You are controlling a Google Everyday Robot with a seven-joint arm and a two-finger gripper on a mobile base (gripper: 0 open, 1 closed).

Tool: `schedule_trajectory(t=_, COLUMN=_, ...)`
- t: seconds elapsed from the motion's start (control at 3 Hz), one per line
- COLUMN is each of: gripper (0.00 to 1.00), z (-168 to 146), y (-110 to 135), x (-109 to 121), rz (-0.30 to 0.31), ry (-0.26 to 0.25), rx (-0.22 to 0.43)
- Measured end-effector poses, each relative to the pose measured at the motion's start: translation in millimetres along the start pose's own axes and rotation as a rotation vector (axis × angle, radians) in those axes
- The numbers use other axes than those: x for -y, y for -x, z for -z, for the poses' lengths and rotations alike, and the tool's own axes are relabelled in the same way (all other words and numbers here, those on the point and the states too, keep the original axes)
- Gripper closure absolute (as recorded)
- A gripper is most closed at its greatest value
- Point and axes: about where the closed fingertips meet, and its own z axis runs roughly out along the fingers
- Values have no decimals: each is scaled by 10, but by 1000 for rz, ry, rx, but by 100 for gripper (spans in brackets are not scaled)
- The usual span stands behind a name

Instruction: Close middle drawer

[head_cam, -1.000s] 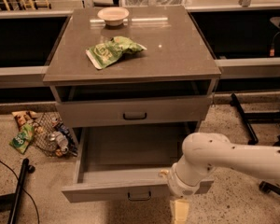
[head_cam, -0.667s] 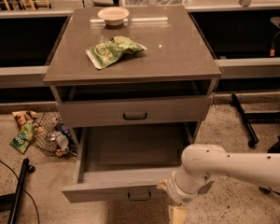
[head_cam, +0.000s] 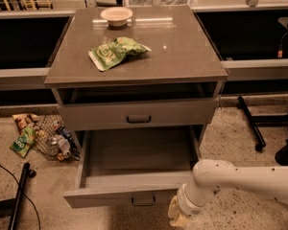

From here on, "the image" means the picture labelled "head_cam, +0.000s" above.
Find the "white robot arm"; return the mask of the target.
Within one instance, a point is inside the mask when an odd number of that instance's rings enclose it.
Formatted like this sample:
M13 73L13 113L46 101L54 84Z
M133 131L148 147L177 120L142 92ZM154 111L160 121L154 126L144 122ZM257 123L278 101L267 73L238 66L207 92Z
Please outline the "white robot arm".
M170 225L184 228L207 202L226 189L288 204L288 166L236 167L224 160L200 160L193 167L189 180L180 186L170 202Z

